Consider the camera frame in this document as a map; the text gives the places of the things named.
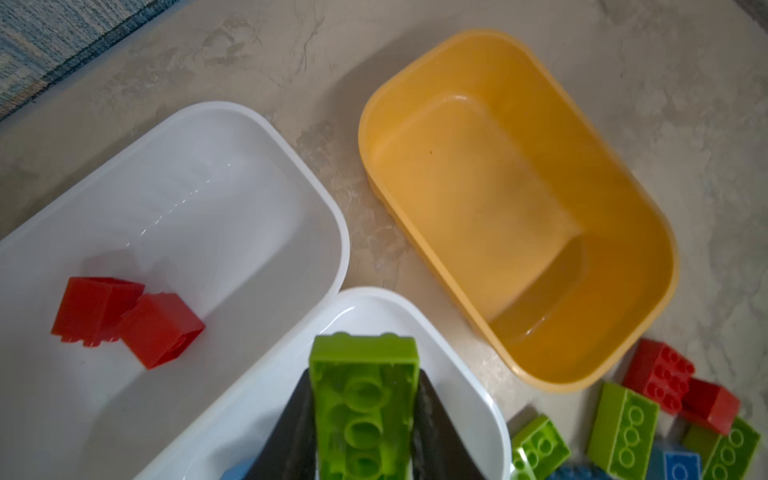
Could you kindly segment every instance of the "gray floor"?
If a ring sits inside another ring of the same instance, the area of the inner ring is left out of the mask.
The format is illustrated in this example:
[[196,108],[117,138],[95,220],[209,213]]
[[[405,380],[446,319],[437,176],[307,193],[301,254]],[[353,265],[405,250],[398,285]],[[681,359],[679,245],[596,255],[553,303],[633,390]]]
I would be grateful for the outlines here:
[[736,0],[736,3],[768,31],[768,0]]
[[768,433],[768,35],[731,0],[183,3],[0,124],[0,235],[179,108],[245,104],[343,209],[346,285],[410,298],[508,418],[550,414],[578,454],[597,391],[550,396],[515,378],[393,226],[357,153],[373,90],[474,27],[528,44],[658,202],[681,274],[650,335],[732,389]]

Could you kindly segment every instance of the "rug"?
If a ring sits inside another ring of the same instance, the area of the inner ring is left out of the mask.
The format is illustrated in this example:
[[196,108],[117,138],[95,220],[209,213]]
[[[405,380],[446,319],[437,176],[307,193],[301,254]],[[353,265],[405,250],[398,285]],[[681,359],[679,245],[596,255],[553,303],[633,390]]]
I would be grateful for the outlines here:
[[2,0],[0,120],[178,0]]

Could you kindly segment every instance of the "light blue object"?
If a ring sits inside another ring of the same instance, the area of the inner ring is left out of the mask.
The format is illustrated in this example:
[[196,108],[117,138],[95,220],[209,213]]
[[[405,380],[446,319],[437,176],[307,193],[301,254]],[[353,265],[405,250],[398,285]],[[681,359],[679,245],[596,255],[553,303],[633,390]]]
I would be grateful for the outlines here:
[[256,458],[246,458],[224,472],[224,475],[221,476],[221,480],[243,480],[254,463],[256,463]]
[[701,457],[682,445],[657,440],[645,480],[701,480]]
[[547,480],[613,480],[607,473],[596,465],[563,465]]

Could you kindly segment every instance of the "lego duplo brick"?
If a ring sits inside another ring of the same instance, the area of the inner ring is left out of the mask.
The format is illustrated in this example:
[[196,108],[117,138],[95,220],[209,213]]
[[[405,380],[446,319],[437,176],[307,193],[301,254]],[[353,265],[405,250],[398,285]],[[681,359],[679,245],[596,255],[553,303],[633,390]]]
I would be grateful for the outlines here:
[[73,276],[67,282],[51,333],[65,343],[82,340],[84,346],[114,342],[121,316],[134,307],[143,292],[141,283]]
[[693,363],[666,343],[641,339],[622,385],[676,415],[695,372]]
[[646,480],[701,480],[701,456],[681,445],[656,440]]
[[310,380],[321,480],[404,480],[419,386],[415,340],[317,336]]
[[692,425],[683,438],[685,448],[701,455],[703,480],[741,480],[759,444],[760,434],[740,417],[728,435]]
[[547,480],[613,480],[594,465],[563,465],[547,477]]
[[176,293],[142,295],[123,315],[118,332],[147,369],[177,358],[205,329]]
[[587,455],[609,475],[644,480],[659,404],[615,383],[603,385]]
[[741,401],[724,387],[691,379],[690,389],[683,397],[682,416],[688,422],[728,435],[739,407]]
[[[515,435],[512,439],[512,451],[517,451],[517,454],[513,455],[516,456],[513,465],[516,459],[518,465],[521,465],[520,462],[527,463],[533,474],[531,480],[546,478],[571,456],[568,445],[546,415],[539,415]],[[520,480],[524,480],[523,475],[530,475],[524,466],[515,466],[515,470],[518,471]]]

